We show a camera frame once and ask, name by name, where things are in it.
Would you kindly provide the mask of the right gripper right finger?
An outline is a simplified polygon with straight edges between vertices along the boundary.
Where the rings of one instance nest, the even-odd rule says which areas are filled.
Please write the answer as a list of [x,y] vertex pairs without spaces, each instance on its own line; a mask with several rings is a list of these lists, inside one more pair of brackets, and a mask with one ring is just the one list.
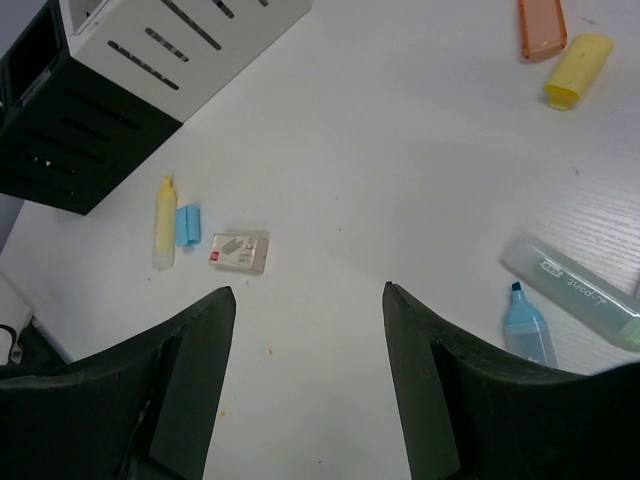
[[639,367],[574,374],[514,356],[394,283],[384,329],[415,479],[635,479]]

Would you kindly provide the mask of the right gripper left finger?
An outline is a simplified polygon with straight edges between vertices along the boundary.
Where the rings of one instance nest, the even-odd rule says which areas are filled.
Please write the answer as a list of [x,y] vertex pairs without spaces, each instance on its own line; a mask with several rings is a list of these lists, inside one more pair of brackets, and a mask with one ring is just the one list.
[[66,362],[34,328],[1,368],[5,479],[199,479],[232,345],[217,289],[102,352]]

